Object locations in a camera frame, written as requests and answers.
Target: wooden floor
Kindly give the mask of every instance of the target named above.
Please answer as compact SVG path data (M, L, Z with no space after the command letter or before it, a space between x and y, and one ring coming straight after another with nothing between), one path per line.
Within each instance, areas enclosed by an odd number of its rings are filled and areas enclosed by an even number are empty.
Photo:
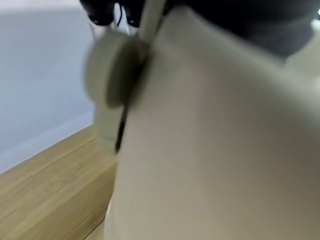
M85 240L104 240L104 222L100 223Z
M83 240L104 219L116 164L90 126L0 175L0 240Z

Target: beige plastic casing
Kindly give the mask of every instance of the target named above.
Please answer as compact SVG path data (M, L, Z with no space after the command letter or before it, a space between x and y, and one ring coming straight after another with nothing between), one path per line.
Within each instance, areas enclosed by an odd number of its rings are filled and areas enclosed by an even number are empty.
M188 9L167 17L129 107L105 240L320 239L320 89L276 62Z

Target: black component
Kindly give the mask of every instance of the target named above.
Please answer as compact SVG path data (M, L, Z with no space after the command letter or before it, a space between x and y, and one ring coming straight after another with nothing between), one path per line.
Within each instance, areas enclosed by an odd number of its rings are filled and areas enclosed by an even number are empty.
M97 25L109 25L114 4L125 9L127 22L138 28L145 0L80 0ZM167 0L163 14L186 5L213 24L281 57L303 48L312 38L311 21L320 0Z
M96 25L107 26L114 21L113 0L80 0L89 19Z

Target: gray wall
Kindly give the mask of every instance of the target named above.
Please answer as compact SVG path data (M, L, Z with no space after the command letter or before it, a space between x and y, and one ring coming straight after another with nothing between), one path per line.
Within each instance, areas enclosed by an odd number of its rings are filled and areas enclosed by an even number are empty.
M81 9L0 14L0 173L87 126Z

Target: black cable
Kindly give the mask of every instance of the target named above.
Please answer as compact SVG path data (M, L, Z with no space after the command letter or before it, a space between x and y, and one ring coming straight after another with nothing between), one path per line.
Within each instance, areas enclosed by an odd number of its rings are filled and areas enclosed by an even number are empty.
M117 26L117 27L119 27L120 22L121 22L121 19L122 19L122 5L121 5L121 4L119 4L119 7L120 7L120 17L119 17L118 22L116 23L116 26Z

